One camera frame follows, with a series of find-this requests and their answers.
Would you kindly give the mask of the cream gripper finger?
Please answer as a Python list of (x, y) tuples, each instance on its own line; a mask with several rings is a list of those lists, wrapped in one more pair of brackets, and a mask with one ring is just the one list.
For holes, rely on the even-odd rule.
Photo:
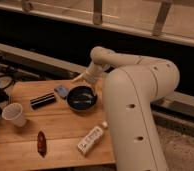
[(75, 78), (72, 79), (72, 83), (74, 83), (74, 82), (81, 82), (83, 80), (84, 80), (83, 74), (80, 74), (80, 75), (78, 75), (78, 76), (76, 76)]
[(97, 83), (91, 83), (91, 88), (93, 90), (93, 93), (96, 94), (96, 92), (97, 92)]

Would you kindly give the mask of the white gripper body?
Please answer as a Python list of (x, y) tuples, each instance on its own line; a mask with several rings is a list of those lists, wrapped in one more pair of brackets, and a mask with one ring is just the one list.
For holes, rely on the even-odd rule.
[(88, 83), (96, 83), (103, 72), (104, 68), (101, 65), (97, 65), (94, 62), (91, 62), (83, 73), (83, 78)]

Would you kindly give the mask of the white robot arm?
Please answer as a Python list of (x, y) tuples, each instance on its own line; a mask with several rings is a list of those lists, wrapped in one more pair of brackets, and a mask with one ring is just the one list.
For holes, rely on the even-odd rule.
[(150, 103), (174, 92), (180, 73), (170, 60), (117, 53), (95, 47), (91, 63), (75, 81), (95, 86), (100, 75), (102, 102), (117, 171), (169, 171)]

